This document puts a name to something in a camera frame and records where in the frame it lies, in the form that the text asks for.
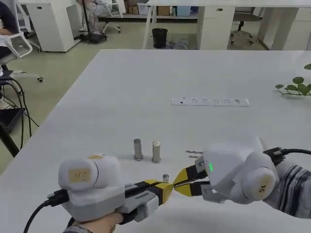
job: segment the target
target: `shelf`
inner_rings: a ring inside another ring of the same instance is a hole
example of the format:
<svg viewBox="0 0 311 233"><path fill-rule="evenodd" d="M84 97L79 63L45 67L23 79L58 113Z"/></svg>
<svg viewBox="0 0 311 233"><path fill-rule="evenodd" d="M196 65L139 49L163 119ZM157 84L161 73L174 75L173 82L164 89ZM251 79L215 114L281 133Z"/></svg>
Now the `shelf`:
<svg viewBox="0 0 311 233"><path fill-rule="evenodd" d="M147 18L147 15L123 15L123 18ZM190 16L157 16L157 19L198 19L197 13L191 13Z"/></svg>

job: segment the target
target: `table surface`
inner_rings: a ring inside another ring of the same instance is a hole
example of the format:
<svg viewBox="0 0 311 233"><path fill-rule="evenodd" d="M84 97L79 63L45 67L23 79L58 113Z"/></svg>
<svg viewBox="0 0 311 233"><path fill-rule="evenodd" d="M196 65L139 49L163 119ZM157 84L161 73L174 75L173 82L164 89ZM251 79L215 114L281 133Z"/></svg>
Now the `table surface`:
<svg viewBox="0 0 311 233"><path fill-rule="evenodd" d="M156 6L311 7L311 0L149 0Z"/></svg>
<svg viewBox="0 0 311 233"><path fill-rule="evenodd" d="M285 97L277 83L311 62L308 51L102 50L60 100L37 133L0 176L0 226L22 232L33 210L58 189L66 157L97 152L118 157L126 183L171 181L194 160L186 150L212 141L263 137L271 147L311 150L311 98ZM248 98L251 107L172 106L172 97ZM133 159L133 140L142 139L144 160ZM160 164L151 162L152 142L161 142ZM311 169L311 157L289 160ZM69 215L45 208L30 233L62 232ZM168 203L119 233L293 233L310 220L287 216L263 202L215 204L173 192Z"/></svg>

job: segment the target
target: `gray floor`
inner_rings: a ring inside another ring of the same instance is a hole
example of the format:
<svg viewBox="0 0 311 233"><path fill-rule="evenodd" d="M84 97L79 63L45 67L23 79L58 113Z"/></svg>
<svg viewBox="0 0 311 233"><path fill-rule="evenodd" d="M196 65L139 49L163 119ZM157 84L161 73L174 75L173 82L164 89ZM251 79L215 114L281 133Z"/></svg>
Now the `gray floor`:
<svg viewBox="0 0 311 233"><path fill-rule="evenodd" d="M118 34L114 30L108 30L108 40L99 45L80 43L67 53L37 53L34 50L27 57L9 64L10 69L25 70L28 73L38 74L44 78L43 83L38 83L36 80L19 80L26 91L26 101L31 117L38 124L44 121L100 49L141 48L145 23L128 22L120 23L120 25L122 29L121 34ZM258 26L259 23L257 22L249 23L243 29L256 34ZM196 32L196 25L194 23L159 23L157 27L168 29L172 38L183 38L186 34L194 34ZM237 25L233 25L232 29L235 30L236 28ZM150 49L151 43L152 40L150 39L148 45ZM263 47L257 43L251 47L238 46L236 44L231 49L263 50ZM15 93L9 87L6 87L5 94L17 102ZM11 134L18 145L20 144L20 133L19 123ZM25 142L28 139L29 134L26 122ZM0 143L0 154L0 173L2 173L12 160L12 157L2 143Z"/></svg>

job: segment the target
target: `power strip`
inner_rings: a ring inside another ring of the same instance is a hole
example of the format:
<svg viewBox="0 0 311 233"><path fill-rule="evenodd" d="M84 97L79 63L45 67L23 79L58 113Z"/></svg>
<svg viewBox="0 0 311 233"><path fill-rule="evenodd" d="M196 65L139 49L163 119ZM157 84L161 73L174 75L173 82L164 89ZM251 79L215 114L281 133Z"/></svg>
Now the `power strip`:
<svg viewBox="0 0 311 233"><path fill-rule="evenodd" d="M239 98L172 98L172 105L250 107L247 99Z"/></svg>

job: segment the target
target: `metal cylinder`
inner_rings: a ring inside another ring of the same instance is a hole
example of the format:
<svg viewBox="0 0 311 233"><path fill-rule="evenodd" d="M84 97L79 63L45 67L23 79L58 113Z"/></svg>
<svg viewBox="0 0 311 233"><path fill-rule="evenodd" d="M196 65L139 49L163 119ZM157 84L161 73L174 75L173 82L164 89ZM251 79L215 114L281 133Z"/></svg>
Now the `metal cylinder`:
<svg viewBox="0 0 311 233"><path fill-rule="evenodd" d="M163 174L163 182L168 183L169 182L169 175L168 174Z"/></svg>
<svg viewBox="0 0 311 233"><path fill-rule="evenodd" d="M160 142L153 142L152 143L152 162L158 164L161 162L160 156Z"/></svg>
<svg viewBox="0 0 311 233"><path fill-rule="evenodd" d="M144 158L141 151L141 140L139 138L134 140L134 159L140 161Z"/></svg>

